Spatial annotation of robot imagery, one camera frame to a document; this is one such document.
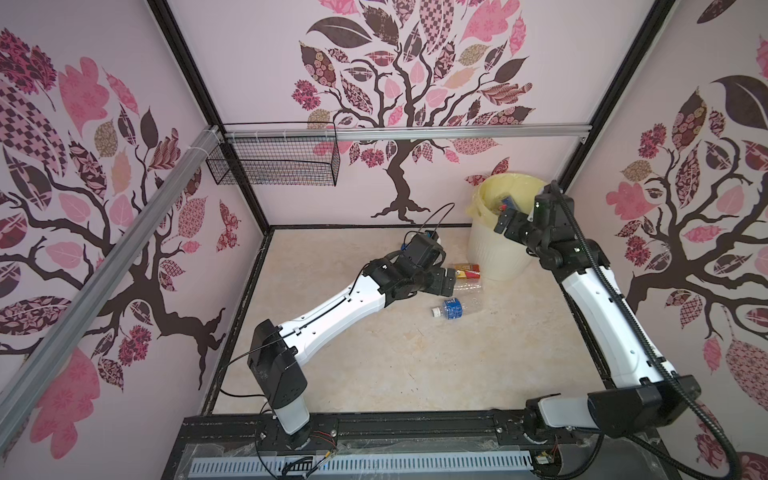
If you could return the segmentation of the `bottle blue label white cap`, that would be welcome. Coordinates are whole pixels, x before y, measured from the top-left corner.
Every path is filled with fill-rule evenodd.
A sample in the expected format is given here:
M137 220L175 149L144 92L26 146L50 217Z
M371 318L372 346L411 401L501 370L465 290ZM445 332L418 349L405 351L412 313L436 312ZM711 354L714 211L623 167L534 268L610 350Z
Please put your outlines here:
M483 304L479 298L453 297L442 301L436 307L432 307L430 312L433 318L456 320L479 313L482 309Z

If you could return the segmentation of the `Fiji bottle red flower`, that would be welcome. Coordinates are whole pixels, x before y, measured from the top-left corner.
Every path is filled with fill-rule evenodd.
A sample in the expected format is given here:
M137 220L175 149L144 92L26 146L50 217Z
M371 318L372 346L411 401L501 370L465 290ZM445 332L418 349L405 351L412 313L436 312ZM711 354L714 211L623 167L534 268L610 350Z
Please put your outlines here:
M501 199L499 210L502 212L505 212L507 210L518 211L519 207L511 196L506 196Z

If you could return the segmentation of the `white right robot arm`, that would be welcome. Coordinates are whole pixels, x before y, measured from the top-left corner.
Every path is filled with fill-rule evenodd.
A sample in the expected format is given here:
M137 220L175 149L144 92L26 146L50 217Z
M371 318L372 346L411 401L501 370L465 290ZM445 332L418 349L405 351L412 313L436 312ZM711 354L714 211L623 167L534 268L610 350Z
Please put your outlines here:
M680 375L654 345L620 292L610 262L587 238L574 202L556 183L542 188L525 213L503 207L495 233L525 247L561 288L604 388L582 397L530 399L535 430L567 428L626 437L672 424L701 395L698 381Z

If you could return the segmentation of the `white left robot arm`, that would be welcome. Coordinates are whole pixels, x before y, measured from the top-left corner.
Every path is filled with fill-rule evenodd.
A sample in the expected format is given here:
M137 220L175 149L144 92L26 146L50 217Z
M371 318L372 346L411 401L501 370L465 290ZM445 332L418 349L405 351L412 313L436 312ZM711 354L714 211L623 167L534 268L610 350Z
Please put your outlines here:
M405 258L368 262L355 280L315 309L275 325L269 319L255 327L247 365L289 436L309 431L310 413L302 367L326 344L363 318L419 293L449 298L457 274L453 268L423 267Z

